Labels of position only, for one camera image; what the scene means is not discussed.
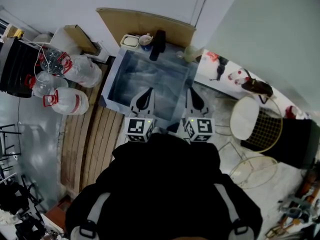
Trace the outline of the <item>yellow and white box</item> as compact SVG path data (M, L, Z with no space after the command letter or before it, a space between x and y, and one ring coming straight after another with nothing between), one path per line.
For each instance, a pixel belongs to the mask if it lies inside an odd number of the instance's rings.
M24 31L20 28L15 27L12 24L9 24L3 34L4 38L22 38L24 35Z

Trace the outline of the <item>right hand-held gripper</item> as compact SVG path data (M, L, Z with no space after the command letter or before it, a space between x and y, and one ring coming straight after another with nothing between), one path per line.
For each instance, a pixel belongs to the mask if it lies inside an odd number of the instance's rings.
M193 87L187 89L184 129L191 142L207 142L215 134L215 119L206 102ZM193 108L199 112L191 113Z

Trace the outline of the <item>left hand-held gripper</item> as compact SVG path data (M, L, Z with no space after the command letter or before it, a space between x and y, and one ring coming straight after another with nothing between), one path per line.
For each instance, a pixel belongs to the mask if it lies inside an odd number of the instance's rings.
M124 120L125 135L131 142L147 143L155 129L155 91L149 87L134 96Z

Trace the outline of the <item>orange metal frame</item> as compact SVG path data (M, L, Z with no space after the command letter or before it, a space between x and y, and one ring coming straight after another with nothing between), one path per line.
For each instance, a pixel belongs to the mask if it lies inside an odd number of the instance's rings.
M308 170L295 194L278 202L282 214L264 240L320 240L320 169Z

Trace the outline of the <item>black crate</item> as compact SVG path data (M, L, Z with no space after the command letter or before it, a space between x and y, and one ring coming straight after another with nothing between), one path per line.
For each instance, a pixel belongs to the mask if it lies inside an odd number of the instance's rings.
M16 37L4 41L0 49L0 91L19 98L32 96L26 79L41 71L41 67L36 65L38 52Z

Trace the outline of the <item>red cap bottle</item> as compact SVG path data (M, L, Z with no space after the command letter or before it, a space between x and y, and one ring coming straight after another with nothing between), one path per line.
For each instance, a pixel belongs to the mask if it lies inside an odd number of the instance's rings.
M234 84L237 85L237 86L241 86L245 83L247 83L248 81L250 81L251 78L249 76L247 77L241 77L241 78L237 78L234 80Z
M243 77L243 70L241 69L238 69L232 73L230 73L227 78L231 81L231 80L236 80L236 79L239 79L239 78L242 78Z

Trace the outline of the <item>beige cup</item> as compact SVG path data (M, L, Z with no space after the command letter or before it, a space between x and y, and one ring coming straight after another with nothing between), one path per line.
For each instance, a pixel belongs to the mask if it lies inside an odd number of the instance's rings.
M142 35L139 37L138 42L141 46L147 46L149 44L151 44L152 40L146 40L146 34Z

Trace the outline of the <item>large cardboard sheet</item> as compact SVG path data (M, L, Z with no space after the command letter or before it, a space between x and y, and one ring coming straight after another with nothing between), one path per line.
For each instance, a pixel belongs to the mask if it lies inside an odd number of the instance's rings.
M97 8L96 11L119 45L125 34L155 36L161 30L166 34L166 42L185 48L191 44L196 31L190 24L156 14L116 8Z

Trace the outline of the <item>wooden slat platform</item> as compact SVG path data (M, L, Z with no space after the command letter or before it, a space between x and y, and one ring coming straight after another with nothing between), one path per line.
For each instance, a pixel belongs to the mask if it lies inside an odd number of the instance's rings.
M84 187L93 184L111 163L124 121L123 114L104 107L102 103L102 90L111 64L98 66L102 71L102 80L97 86L85 88L73 84L75 89L88 97L89 108L86 113L63 118L60 184L73 198Z

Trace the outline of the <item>grey sink basin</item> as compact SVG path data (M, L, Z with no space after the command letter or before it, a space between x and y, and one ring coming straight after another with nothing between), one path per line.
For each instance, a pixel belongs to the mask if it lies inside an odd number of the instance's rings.
M177 57L181 48L167 44L156 61L141 48L121 48L112 64L100 97L100 105L126 114L132 98L143 90L155 92L154 116L165 127L177 123L185 109L187 89L193 85L198 62Z

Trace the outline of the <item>black metal rack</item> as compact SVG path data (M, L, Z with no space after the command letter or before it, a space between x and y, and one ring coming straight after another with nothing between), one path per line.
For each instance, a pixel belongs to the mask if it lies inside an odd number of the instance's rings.
M0 125L0 164L9 162L10 159L22 161L21 135L17 123Z

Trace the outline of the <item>white square dish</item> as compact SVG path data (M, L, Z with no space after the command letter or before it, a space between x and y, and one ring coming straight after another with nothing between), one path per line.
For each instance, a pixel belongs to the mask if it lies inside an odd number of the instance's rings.
M139 47L139 38L135 35L125 34L120 41L120 46L126 49L136 50Z

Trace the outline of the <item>dark handbag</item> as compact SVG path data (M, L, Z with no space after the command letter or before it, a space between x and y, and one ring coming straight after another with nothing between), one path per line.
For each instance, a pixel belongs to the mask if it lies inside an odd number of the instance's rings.
M274 94L269 84L254 78L250 78L241 87L246 91L257 94L262 104L265 104Z

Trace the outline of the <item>white round container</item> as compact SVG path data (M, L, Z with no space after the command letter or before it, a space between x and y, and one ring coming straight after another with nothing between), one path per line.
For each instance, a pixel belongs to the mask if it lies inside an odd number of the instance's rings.
M42 33L36 36L33 39L33 43L38 44L38 45L48 45L51 43L53 39L53 34L52 33Z

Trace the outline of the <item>white seat cushion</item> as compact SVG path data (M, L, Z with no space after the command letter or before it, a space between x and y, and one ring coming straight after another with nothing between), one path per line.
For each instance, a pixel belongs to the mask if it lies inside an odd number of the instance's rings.
M235 138L247 140L253 133L259 116L258 102L249 96L243 97L233 107L230 117L230 130Z

